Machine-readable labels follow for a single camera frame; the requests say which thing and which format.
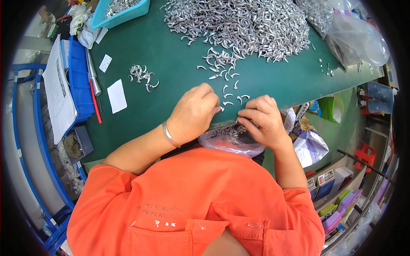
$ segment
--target green workbench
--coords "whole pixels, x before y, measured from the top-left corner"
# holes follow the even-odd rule
[[[96,115],[87,120],[87,131],[95,150],[82,159],[83,163],[103,159],[122,144],[161,124],[169,117],[181,96],[203,82],[213,87],[221,105],[223,101],[234,103],[224,106],[225,111],[215,115],[210,127],[215,129],[235,122],[237,112],[244,108],[247,101],[243,98],[244,104],[241,106],[237,96],[246,94],[254,99],[269,94],[275,98],[280,109],[285,109],[383,76],[380,68],[374,68],[372,74],[367,63],[361,66],[361,72],[358,72],[357,65],[343,70],[326,43],[310,28],[309,39],[316,50],[310,47],[309,51],[303,50],[297,56],[288,57],[289,63],[281,61],[274,64],[266,63],[265,58],[253,54],[245,60],[236,61],[235,73],[240,76],[233,79],[228,77],[228,82],[223,77],[209,80],[216,73],[209,69],[197,70],[196,66],[209,67],[202,56],[207,55],[210,45],[198,39],[188,46],[186,39],[180,39],[184,34],[171,33],[163,22],[164,10],[159,10],[165,2],[151,1],[148,14],[110,29],[100,44],[94,44],[91,55],[103,91],[103,123],[98,123]],[[221,46],[214,49],[218,52],[223,50]],[[98,66],[105,54],[112,57],[112,61],[103,73]],[[334,77],[326,75],[327,63]],[[159,85],[151,88],[152,93],[145,88],[146,80],[140,84],[136,79],[130,82],[129,68],[133,64],[146,65],[149,72],[155,73],[150,83],[155,85],[158,79]],[[118,79],[123,81],[127,108],[112,114],[107,87]],[[238,89],[234,90],[237,80]],[[234,95],[226,99],[222,94],[225,84],[228,85],[225,93]]]

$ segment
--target hand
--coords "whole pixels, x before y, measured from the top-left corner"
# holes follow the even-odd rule
[[[221,110],[219,97],[206,83],[193,87],[178,101],[166,127],[178,145],[190,142],[208,130],[212,118]]]
[[[290,140],[276,101],[269,95],[248,101],[245,109],[238,112],[238,116],[238,123],[243,125],[257,142],[270,147],[273,151],[280,149],[284,141]]]

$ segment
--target silver bracelet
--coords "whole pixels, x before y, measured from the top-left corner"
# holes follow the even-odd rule
[[[169,139],[169,141],[172,143],[172,145],[174,145],[175,147],[181,147],[175,142],[175,140],[169,134],[169,131],[166,127],[166,120],[162,123],[162,129],[164,130],[165,136]]]

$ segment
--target blue metal shelf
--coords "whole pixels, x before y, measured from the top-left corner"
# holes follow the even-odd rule
[[[34,112],[34,123],[36,127],[37,140],[39,142],[41,155],[43,156],[43,160],[46,165],[48,174],[50,175],[50,178],[55,188],[57,189],[58,194],[61,196],[61,199],[63,199],[64,204],[67,207],[69,207],[71,210],[73,210],[74,203],[68,196],[66,190],[63,187],[63,184],[60,181],[60,178],[57,175],[56,170],[54,169],[54,166],[51,161],[50,153],[48,151],[46,138],[44,136],[43,122],[41,120],[41,106],[40,106],[40,80],[41,80],[42,73],[43,73],[42,69],[39,69],[37,71],[36,87],[33,92],[33,112]]]
[[[51,161],[50,153],[48,151],[46,139],[44,136],[43,124],[42,124],[42,119],[41,119],[41,106],[40,106],[40,81],[41,81],[41,75],[43,73],[43,70],[46,68],[46,65],[45,64],[35,64],[35,63],[16,64],[16,65],[12,65],[11,68],[14,69],[15,77],[16,77],[16,79],[14,80],[14,85],[13,85],[12,115],[13,115],[14,139],[16,142],[17,151],[19,153],[18,156],[20,159],[22,169],[24,171],[24,175],[30,186],[30,189],[33,192],[36,200],[38,201],[42,212],[44,213],[45,225],[43,226],[43,228],[46,232],[50,232],[51,235],[48,237],[43,230],[41,229],[38,230],[36,227],[31,225],[29,220],[26,220],[26,222],[30,227],[33,228],[33,231],[36,233],[37,239],[44,244],[44,247],[49,251],[49,253],[51,255],[55,255],[58,249],[60,248],[60,246],[67,239],[66,231],[67,231],[68,222],[71,217],[71,212],[74,209],[74,203],[69,198],[67,192],[65,191],[57,175],[57,172]],[[61,199],[65,203],[65,206],[54,215],[57,221],[55,221],[53,217],[49,214],[49,212],[46,210],[43,202],[41,201],[38,193],[36,192],[34,188],[34,185],[27,172],[27,168],[24,164],[23,156],[21,154],[21,147],[20,147],[20,143],[18,140],[17,125],[16,125],[16,96],[17,96],[16,94],[17,94],[17,86],[18,86],[17,85],[17,75],[20,70],[26,70],[26,69],[32,69],[32,70],[37,69],[35,76],[32,74],[26,78],[23,78],[23,80],[26,82],[26,81],[29,81],[30,79],[33,79],[33,78],[35,79],[36,86],[33,91],[33,114],[34,114],[34,124],[35,124],[35,129],[36,129],[37,141],[39,143],[41,155],[43,157],[43,161],[46,166],[47,172],[49,173],[50,178],[56,190],[58,191],[58,194],[60,195]],[[77,169],[80,173],[80,179],[84,180],[85,182],[87,180],[87,177],[84,173],[83,168],[81,167],[81,164],[77,164]]]
[[[18,76],[19,70],[16,70],[16,78]],[[43,202],[41,201],[39,195],[37,194],[36,190],[34,189],[33,183],[30,179],[30,176],[28,175],[27,168],[24,164],[23,156],[21,155],[21,148],[20,148],[20,142],[18,140],[18,135],[17,135],[17,125],[16,125],[16,94],[17,94],[17,79],[14,80],[14,85],[13,85],[13,102],[12,102],[12,114],[13,114],[13,129],[14,129],[14,140],[16,141],[16,146],[17,146],[17,151],[19,152],[19,158],[20,158],[20,163],[24,171],[24,175],[28,181],[28,184],[30,186],[30,189],[33,191],[33,194],[38,201],[43,213],[44,213],[44,220],[46,222],[47,228],[51,232],[55,232],[56,229],[58,228],[57,224],[53,224],[54,220],[52,219],[51,215],[48,213],[46,208],[44,207]]]

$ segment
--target screwdriver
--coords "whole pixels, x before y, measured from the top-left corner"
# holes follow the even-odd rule
[[[97,73],[96,73],[96,70],[94,69],[94,63],[93,63],[93,60],[91,58],[90,50],[88,50],[88,49],[87,49],[87,52],[86,52],[86,57],[87,57],[88,73],[90,74],[90,76],[91,76],[90,78],[93,82],[94,95],[98,97],[98,103],[100,104],[100,112],[102,112],[103,107],[101,106],[101,98],[100,98],[100,95],[101,95],[102,91],[101,91],[100,86],[98,85]]]

